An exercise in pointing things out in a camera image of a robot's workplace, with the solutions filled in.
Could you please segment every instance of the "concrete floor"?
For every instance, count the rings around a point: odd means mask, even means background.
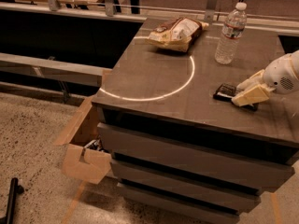
[[[25,192],[17,197],[15,224],[199,224],[200,220],[124,200],[117,180],[99,185],[61,174],[66,147],[52,145],[82,102],[63,104],[59,92],[0,83],[0,217],[5,215],[10,179],[18,177]],[[296,174],[239,224],[295,224],[299,215],[299,162]]]

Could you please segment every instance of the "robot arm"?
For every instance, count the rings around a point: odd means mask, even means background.
[[[299,50],[271,62],[237,86],[239,92],[232,102],[237,106],[266,101],[271,92],[287,94],[299,91]]]

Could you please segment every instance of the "white bottle cap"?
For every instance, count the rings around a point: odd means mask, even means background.
[[[235,8],[238,9],[238,10],[241,10],[241,11],[245,10],[246,7],[247,7],[247,4],[246,4],[246,3],[237,3],[237,4],[235,5]]]

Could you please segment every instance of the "cardboard box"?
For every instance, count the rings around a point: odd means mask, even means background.
[[[92,105],[92,98],[91,96],[84,100],[54,145],[68,145],[62,167],[63,174],[98,184],[110,172],[111,155],[84,148],[99,135],[99,118],[96,107]]]

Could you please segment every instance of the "water bottle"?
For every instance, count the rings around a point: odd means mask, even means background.
[[[235,56],[237,44],[246,25],[246,6],[245,3],[237,3],[235,10],[225,19],[221,39],[215,53],[215,59],[218,63],[228,64]]]

